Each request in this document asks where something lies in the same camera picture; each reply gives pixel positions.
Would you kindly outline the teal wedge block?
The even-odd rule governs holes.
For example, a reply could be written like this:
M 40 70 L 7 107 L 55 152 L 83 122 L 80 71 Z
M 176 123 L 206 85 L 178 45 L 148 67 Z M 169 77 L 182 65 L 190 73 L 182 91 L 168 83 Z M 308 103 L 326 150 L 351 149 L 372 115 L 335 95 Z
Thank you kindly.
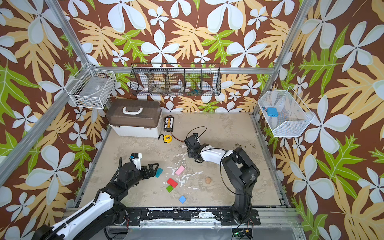
M 163 171 L 164 171 L 163 169 L 158 168 L 155 177 L 158 178 L 162 174 Z

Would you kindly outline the pink block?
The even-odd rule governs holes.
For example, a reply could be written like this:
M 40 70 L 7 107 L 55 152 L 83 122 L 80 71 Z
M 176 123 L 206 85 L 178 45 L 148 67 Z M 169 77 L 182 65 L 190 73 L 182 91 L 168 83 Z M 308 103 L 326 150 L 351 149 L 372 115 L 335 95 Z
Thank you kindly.
M 180 167 L 176 170 L 175 175 L 176 175 L 176 176 L 180 176 L 180 175 L 183 173 L 184 170 L 185 170 L 185 167 L 184 167 L 184 166 L 180 166 Z

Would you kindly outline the red block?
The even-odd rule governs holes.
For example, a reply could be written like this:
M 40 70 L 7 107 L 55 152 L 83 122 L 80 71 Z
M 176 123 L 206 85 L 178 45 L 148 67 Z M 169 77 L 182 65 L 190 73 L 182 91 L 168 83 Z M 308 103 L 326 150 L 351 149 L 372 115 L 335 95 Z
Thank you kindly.
M 176 188 L 177 185 L 178 185 L 178 183 L 177 183 L 175 180 L 173 180 L 172 178 L 169 178 L 169 179 L 167 180 L 167 183 L 168 183 L 170 186 L 172 186 L 173 188 Z

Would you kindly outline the green block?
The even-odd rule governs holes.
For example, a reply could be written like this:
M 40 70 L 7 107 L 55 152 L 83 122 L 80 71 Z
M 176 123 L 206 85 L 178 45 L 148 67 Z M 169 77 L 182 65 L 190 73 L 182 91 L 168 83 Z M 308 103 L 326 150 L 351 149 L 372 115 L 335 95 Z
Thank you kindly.
M 172 186 L 167 186 L 166 190 L 170 193 L 172 190 L 174 189 L 174 187 Z

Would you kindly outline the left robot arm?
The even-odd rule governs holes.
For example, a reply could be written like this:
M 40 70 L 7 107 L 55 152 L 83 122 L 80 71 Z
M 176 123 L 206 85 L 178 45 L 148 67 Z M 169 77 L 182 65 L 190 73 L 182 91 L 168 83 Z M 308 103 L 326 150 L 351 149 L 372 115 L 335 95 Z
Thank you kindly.
M 156 176 L 159 164 L 137 169 L 134 160 L 119 165 L 108 184 L 99 189 L 95 198 L 75 213 L 51 227 L 38 228 L 33 240 L 89 240 L 99 231 L 126 221 L 127 207 L 121 203 L 129 189 Z

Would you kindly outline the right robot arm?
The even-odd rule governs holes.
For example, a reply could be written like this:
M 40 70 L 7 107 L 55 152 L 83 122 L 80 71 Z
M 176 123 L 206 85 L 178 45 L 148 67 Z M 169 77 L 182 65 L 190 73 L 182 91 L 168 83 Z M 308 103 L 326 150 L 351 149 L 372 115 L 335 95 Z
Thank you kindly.
M 200 144 L 199 134 L 194 133 L 184 140 L 189 158 L 196 163 L 211 162 L 225 171 L 234 187 L 235 201 L 232 206 L 232 219 L 244 224 L 252 214 L 253 188 L 260 176 L 260 170 L 242 148 L 224 150 L 208 144 Z

